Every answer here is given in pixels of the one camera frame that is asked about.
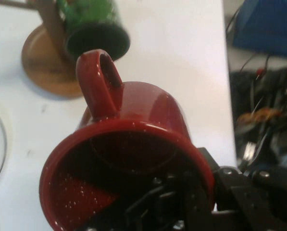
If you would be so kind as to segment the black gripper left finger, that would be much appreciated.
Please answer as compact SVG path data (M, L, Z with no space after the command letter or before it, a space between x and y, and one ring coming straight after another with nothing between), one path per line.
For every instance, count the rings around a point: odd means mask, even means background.
M160 184L144 184L130 192L126 207L126 230L169 231L191 212L210 213L211 198L196 171L167 175Z

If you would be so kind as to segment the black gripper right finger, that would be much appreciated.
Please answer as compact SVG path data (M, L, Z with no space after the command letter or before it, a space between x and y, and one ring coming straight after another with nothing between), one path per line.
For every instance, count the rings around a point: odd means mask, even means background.
M200 153L214 178L217 210L204 219L209 231L287 231L287 171L256 171L252 177L239 169L219 166L206 148Z

